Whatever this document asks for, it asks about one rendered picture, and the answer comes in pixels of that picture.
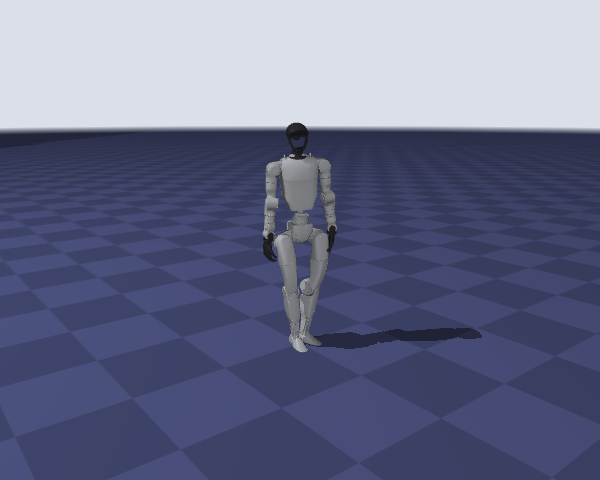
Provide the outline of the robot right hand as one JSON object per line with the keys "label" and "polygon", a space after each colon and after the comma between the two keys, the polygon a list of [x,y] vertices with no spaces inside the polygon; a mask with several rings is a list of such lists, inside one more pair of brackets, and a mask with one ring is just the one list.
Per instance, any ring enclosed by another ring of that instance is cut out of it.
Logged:
{"label": "robot right hand", "polygon": [[273,233],[269,233],[268,234],[268,240],[263,237],[263,241],[264,241],[264,243],[263,243],[263,254],[266,256],[266,258],[268,258],[268,260],[276,262],[276,260],[272,259],[272,256],[275,259],[277,259],[277,256],[272,251],[272,244],[271,244],[271,242],[273,241]]}

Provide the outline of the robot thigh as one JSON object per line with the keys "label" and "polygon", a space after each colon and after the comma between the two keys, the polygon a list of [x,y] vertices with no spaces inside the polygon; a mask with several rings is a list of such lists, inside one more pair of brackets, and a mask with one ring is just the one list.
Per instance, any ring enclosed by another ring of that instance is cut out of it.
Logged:
{"label": "robot thigh", "polygon": [[317,287],[320,287],[328,266],[329,238],[321,229],[313,228],[313,237],[309,241],[312,244],[310,252],[310,278],[306,278],[300,283],[300,289],[303,294],[313,294]]}
{"label": "robot thigh", "polygon": [[273,247],[278,251],[278,262],[282,271],[285,290],[290,297],[292,293],[299,296],[297,280],[297,259],[291,230],[278,233],[273,237]]}

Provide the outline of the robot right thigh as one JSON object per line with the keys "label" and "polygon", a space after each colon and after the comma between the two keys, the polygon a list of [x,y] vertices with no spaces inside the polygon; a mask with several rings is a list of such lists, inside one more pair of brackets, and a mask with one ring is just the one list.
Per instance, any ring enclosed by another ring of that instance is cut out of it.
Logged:
{"label": "robot right thigh", "polygon": [[282,271],[285,290],[290,297],[292,293],[299,296],[297,280],[297,259],[291,230],[278,233],[273,237],[273,247],[278,251],[278,262]]}

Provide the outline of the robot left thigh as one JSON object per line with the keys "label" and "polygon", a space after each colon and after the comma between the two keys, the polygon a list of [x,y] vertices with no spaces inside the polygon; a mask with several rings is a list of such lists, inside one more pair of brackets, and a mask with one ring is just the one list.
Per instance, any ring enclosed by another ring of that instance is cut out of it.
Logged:
{"label": "robot left thigh", "polygon": [[317,287],[320,287],[328,266],[329,238],[321,229],[313,228],[313,237],[309,241],[312,244],[310,252],[310,278],[306,278],[300,283],[300,289],[303,294],[313,294]]}

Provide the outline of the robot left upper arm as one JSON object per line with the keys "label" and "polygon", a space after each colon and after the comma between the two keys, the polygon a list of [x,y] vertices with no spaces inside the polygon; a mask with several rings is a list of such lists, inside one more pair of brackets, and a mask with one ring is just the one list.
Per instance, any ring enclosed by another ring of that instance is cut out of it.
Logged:
{"label": "robot left upper arm", "polygon": [[331,188],[331,164],[325,158],[316,158],[318,162],[318,170],[320,171],[319,180],[321,186],[320,200],[323,203],[335,201],[334,192]]}

